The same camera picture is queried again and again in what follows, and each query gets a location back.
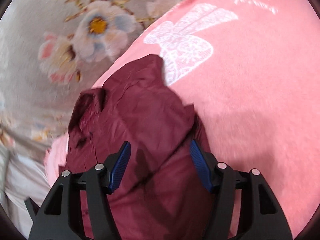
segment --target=maroon fabric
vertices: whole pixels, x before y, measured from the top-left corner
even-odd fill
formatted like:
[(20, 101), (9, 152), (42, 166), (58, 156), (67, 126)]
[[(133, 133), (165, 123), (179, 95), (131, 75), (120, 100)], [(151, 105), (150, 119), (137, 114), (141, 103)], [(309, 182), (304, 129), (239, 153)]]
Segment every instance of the maroon fabric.
[[(67, 165), (60, 172), (87, 171), (123, 141), (131, 143), (120, 188), (108, 196), (125, 240), (199, 240), (212, 206), (189, 155), (194, 138), (209, 151), (204, 127), (194, 107), (183, 106), (163, 84), (162, 65), (148, 55), (120, 68), (102, 88), (83, 92), (68, 128)], [(93, 238), (85, 192), (81, 205)]]

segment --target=pink blanket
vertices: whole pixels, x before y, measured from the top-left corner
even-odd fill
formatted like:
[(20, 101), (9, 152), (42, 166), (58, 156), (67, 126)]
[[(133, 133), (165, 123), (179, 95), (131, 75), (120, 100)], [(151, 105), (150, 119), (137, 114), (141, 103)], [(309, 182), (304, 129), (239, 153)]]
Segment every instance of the pink blanket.
[[(193, 103), (211, 151), (232, 168), (258, 168), (293, 236), (320, 201), (320, 23), (307, 0), (185, 0), (149, 27), (95, 83), (159, 54), (166, 83)], [(47, 155), (64, 165), (67, 137)], [(239, 216), (236, 201), (231, 232)]]

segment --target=blue gripper pad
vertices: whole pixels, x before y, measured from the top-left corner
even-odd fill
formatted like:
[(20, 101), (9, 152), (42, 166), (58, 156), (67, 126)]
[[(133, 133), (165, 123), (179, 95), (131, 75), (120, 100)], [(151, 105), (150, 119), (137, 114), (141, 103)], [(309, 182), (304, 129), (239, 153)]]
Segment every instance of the blue gripper pad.
[(120, 156), (110, 173), (109, 189), (112, 192), (119, 188), (123, 174), (125, 172), (125, 169), (127, 168), (130, 156), (131, 145), (129, 142), (126, 142), (125, 145), (122, 147)]
[(202, 182), (202, 185), (210, 192), (213, 191), (213, 184), (211, 182), (211, 170), (207, 165), (200, 148), (197, 143), (193, 140), (190, 145), (190, 155), (193, 164), (196, 167), (198, 176)]

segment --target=gray floral cloth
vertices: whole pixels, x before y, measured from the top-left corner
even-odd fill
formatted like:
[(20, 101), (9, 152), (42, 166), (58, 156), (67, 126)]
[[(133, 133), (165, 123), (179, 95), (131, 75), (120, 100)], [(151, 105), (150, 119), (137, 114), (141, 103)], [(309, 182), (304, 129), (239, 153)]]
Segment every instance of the gray floral cloth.
[(180, 0), (13, 0), (0, 20), (0, 142), (41, 161), (79, 93)]

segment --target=metal pin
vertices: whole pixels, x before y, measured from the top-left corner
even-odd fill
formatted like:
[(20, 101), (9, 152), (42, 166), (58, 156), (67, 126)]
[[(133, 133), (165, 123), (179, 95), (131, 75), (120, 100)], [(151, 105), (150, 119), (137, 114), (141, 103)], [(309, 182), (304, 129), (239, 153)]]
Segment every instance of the metal pin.
[(63, 177), (68, 177), (70, 175), (70, 171), (66, 170), (61, 173)]
[(100, 171), (104, 168), (104, 165), (102, 163), (98, 163), (95, 167), (94, 167), (97, 171)]
[(258, 176), (260, 174), (260, 171), (258, 169), (252, 169), (252, 174)]
[(225, 163), (218, 163), (218, 168), (224, 170), (227, 167)]

